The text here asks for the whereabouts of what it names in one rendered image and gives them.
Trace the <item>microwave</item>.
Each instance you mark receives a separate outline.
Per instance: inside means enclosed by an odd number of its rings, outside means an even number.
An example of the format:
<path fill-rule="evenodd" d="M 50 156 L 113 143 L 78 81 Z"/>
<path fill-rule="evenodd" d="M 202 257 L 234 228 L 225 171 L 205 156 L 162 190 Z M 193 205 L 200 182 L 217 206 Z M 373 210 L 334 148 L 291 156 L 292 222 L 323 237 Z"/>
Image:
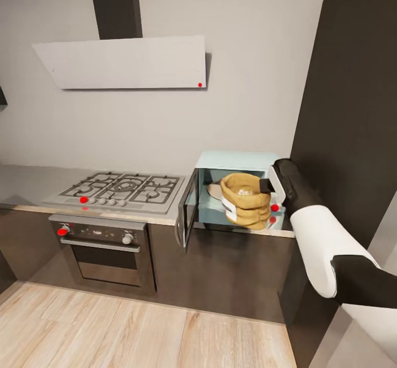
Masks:
<path fill-rule="evenodd" d="M 186 255 L 197 210 L 200 206 L 222 207 L 221 180 L 234 173 L 269 178 L 269 168 L 281 157 L 258 151 L 203 150 L 178 204 L 175 236 L 181 255 Z M 276 192 L 271 192 L 270 209 L 284 212 Z"/>

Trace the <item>popcorn bag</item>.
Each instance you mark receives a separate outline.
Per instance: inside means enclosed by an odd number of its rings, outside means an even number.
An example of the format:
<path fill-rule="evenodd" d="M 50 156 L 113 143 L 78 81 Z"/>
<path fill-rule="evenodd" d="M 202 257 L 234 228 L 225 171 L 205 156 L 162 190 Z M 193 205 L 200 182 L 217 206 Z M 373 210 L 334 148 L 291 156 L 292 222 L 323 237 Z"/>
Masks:
<path fill-rule="evenodd" d="M 271 192 L 260 192 L 260 178 L 246 173 L 234 173 L 221 180 L 222 203 L 226 218 L 233 224 L 252 230 L 265 228 L 271 217 Z M 240 192 L 245 194 L 240 194 Z M 246 194 L 251 192 L 251 194 Z"/>

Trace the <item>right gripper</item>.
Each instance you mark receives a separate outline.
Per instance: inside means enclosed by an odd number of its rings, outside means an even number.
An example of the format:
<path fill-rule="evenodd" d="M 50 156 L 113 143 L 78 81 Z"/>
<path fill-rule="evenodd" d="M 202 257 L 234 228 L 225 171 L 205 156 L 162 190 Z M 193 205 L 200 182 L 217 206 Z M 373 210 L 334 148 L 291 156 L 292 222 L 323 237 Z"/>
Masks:
<path fill-rule="evenodd" d="M 260 179 L 260 192 L 275 192 L 274 187 L 269 178 L 261 178 Z"/>

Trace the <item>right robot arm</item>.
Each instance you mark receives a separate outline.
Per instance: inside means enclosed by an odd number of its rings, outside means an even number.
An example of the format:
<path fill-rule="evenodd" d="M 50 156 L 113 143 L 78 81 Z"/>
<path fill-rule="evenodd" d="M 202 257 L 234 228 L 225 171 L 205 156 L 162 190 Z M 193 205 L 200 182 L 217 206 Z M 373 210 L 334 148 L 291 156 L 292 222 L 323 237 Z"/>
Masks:
<path fill-rule="evenodd" d="M 345 230 L 294 161 L 268 172 L 260 192 L 276 192 L 286 207 L 313 289 L 343 307 L 397 368 L 397 277 Z"/>

